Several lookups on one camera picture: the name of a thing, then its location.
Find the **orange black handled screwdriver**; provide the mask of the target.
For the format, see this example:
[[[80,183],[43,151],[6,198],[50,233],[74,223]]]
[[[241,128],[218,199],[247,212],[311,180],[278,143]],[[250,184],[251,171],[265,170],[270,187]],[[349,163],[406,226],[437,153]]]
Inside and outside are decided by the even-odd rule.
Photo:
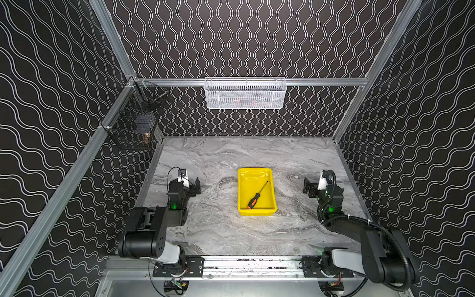
[[[259,198],[261,197],[261,193],[262,193],[262,191],[265,189],[265,187],[267,186],[267,184],[268,184],[268,181],[266,181],[266,182],[264,183],[264,185],[262,186],[261,190],[260,190],[259,192],[257,192],[257,193],[254,195],[254,197],[249,201],[249,203],[248,203],[248,205],[247,205],[247,208],[248,208],[248,209],[253,209],[253,208],[256,206],[256,204],[257,204]]]

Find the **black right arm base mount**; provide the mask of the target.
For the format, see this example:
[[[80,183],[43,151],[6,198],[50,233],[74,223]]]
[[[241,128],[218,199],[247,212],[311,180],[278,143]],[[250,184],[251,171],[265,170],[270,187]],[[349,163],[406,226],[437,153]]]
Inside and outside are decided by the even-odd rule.
[[[333,262],[322,256],[304,256],[299,263],[305,278],[353,278],[353,271],[336,267]]]

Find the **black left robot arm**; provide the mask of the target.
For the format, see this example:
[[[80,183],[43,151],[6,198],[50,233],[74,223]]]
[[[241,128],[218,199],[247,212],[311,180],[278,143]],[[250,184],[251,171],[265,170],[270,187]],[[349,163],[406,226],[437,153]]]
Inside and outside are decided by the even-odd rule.
[[[201,193],[200,179],[178,177],[168,185],[164,207],[135,208],[118,244],[123,258],[149,259],[164,265],[182,264],[184,251],[166,239],[169,227],[183,226],[188,219],[189,199]]]

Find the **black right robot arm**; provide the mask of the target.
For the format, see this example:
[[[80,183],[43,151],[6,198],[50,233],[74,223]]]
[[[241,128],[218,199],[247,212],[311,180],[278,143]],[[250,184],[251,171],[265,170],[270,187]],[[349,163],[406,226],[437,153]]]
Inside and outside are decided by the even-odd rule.
[[[351,251],[327,247],[317,262],[303,261],[305,273],[339,277],[352,272],[398,292],[420,281],[417,263],[402,232],[345,214],[342,210],[344,190],[330,172],[324,172],[317,183],[305,178],[303,193],[318,201],[317,217],[324,228],[357,241],[361,248]]]

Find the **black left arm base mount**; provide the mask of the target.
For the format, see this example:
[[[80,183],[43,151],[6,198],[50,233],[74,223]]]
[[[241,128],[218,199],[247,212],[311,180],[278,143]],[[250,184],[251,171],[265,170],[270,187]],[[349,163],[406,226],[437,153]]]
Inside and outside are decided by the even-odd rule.
[[[175,264],[156,264],[152,276],[155,278],[200,278],[203,276],[205,259],[200,256],[181,257]]]

